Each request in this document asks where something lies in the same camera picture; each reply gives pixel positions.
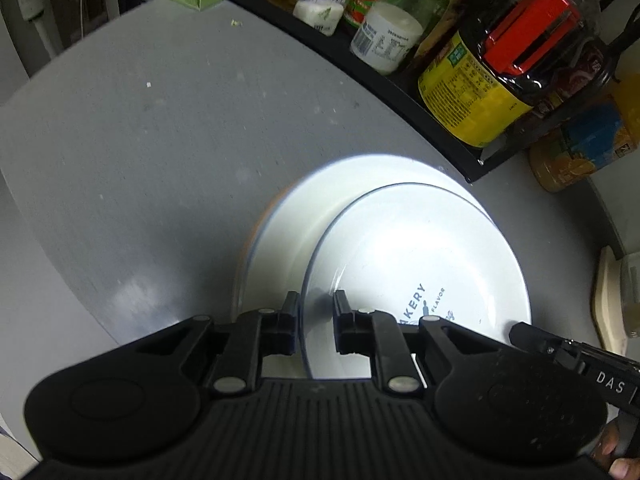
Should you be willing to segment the white plate with blue print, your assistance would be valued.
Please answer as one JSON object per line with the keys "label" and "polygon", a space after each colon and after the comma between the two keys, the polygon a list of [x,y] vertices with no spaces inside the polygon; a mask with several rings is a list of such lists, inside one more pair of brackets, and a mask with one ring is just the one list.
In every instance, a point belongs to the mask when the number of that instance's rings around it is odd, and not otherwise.
{"label": "white plate with blue print", "polygon": [[532,319],[518,259],[488,214],[432,184],[377,188],[347,205],[312,253],[303,281],[303,359],[316,379],[363,378],[368,360],[338,353],[334,292],[354,310],[402,325],[436,315],[500,342]]}

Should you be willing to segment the orange juice bottle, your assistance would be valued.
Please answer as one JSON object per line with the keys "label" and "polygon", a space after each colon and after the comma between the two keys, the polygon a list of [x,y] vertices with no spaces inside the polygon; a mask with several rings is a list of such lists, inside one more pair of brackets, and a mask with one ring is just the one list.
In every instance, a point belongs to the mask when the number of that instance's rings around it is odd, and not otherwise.
{"label": "orange juice bottle", "polygon": [[638,73],[608,77],[595,96],[578,98],[603,73],[605,61],[604,47],[588,42],[539,103],[537,114],[543,118],[569,102],[580,106],[529,149],[529,166],[548,192],[560,192],[639,147]]}

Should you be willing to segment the small white plastic jar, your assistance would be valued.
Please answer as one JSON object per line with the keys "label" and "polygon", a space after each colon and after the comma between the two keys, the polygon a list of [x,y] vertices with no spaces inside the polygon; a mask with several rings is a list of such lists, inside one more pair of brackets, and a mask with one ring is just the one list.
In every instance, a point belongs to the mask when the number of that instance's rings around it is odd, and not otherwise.
{"label": "small white plastic jar", "polygon": [[352,38],[349,50],[381,75],[399,66],[424,32],[410,13],[386,2],[376,2]]}

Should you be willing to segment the black metal spice rack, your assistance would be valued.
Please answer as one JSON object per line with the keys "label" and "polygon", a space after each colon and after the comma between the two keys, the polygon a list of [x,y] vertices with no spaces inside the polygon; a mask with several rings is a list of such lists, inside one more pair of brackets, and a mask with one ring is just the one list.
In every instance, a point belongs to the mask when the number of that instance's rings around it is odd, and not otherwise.
{"label": "black metal spice rack", "polygon": [[399,76],[384,77],[363,62],[358,61],[348,50],[347,30],[340,27],[332,37],[326,37],[291,14],[286,13],[267,0],[229,0],[242,9],[255,14],[277,29],[286,32],[304,46],[320,54],[346,75],[354,78],[385,105],[416,129],[423,139],[430,142],[448,162],[454,165],[469,182],[475,182],[496,169],[518,152],[529,148],[545,133],[560,122],[577,114],[586,106],[588,99],[596,95],[614,75],[615,66],[622,53],[639,41],[639,11],[631,13],[632,20],[606,48],[614,58],[604,63],[596,78],[574,98],[556,108],[546,119],[521,119],[506,128],[506,133],[489,148],[470,148],[446,133],[436,120],[427,113],[421,101],[409,90],[408,82]]}

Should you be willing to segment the white plate blue rim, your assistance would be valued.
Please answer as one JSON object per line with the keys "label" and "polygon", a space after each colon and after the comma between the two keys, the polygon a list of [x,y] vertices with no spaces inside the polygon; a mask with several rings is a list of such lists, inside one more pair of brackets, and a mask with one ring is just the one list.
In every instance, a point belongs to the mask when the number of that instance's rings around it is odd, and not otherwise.
{"label": "white plate blue rim", "polygon": [[287,292],[299,292],[314,248],[343,209],[377,188],[401,183],[433,185],[483,209],[461,184],[418,160],[367,154],[332,162],[265,212],[236,274],[234,313],[275,308]]}

